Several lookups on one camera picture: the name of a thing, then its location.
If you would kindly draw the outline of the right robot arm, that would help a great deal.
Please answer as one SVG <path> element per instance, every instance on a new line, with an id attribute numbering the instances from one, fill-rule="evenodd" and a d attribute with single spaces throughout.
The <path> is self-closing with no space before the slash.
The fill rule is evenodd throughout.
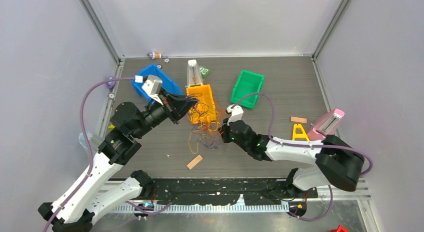
<path id="1" fill-rule="evenodd" d="M 364 156 L 342 139 L 328 135 L 323 140 L 291 141 L 256 133 L 243 120 L 224 120 L 219 128 L 224 143 L 235 143 L 258 161 L 294 161 L 308 168 L 294 168 L 285 181 L 291 197 L 314 187 L 332 185 L 353 192 L 362 173 Z"/>

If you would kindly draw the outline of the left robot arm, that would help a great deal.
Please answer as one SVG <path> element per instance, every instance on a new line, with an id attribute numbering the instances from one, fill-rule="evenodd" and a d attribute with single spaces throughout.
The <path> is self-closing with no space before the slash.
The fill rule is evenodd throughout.
<path id="1" fill-rule="evenodd" d="M 97 152 L 89 151 L 91 161 L 74 184 L 56 201 L 42 203 L 38 209 L 54 232 L 88 232 L 104 215 L 120 204 L 153 195 L 155 183 L 142 170 L 134 171 L 122 183 L 98 195 L 101 187 L 141 148 L 144 135 L 166 119 L 177 124 L 197 99 L 174 95 L 161 89 L 159 101 L 140 111 L 132 102 L 121 103 L 110 121 L 114 125 Z"/>

